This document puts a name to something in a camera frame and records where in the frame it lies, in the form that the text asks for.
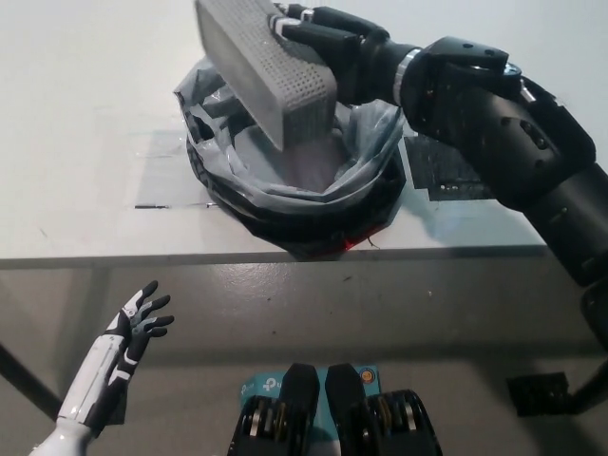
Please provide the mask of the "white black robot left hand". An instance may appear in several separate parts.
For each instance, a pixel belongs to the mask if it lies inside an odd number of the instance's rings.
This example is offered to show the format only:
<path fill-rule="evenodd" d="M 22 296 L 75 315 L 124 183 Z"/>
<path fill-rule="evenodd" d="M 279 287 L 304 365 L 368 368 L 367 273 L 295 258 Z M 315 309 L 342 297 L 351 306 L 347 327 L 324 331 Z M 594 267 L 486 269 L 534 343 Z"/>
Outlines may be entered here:
<path fill-rule="evenodd" d="M 149 341 L 167 334 L 175 317 L 154 316 L 170 297 L 152 300 L 156 280 L 138 290 L 96 338 L 79 368 L 58 417 L 99 433 L 124 397 Z"/>

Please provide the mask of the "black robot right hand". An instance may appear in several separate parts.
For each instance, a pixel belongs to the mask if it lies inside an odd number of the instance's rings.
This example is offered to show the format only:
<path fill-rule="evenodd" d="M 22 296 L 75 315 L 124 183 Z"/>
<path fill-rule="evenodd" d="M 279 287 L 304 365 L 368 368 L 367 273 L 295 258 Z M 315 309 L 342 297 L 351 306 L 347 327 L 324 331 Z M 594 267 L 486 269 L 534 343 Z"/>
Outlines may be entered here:
<path fill-rule="evenodd" d="M 339 103 L 400 104 L 404 60 L 416 46 L 396 43 L 384 28 L 339 9 L 275 6 L 267 18 L 271 33 L 316 52 L 332 71 Z"/>

